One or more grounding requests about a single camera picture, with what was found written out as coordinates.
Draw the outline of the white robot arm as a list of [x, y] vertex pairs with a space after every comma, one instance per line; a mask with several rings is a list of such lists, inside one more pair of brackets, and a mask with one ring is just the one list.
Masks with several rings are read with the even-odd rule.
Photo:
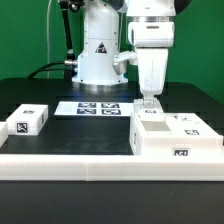
[[141, 104], [151, 106], [165, 82], [174, 17], [192, 0], [84, 0], [84, 48], [77, 83], [125, 83], [127, 65], [138, 67]]

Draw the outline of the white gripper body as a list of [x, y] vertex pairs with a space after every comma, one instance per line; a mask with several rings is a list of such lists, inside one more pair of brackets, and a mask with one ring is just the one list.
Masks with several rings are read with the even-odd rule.
[[154, 97], [163, 91], [168, 50], [145, 48], [137, 50], [140, 91], [144, 97]]

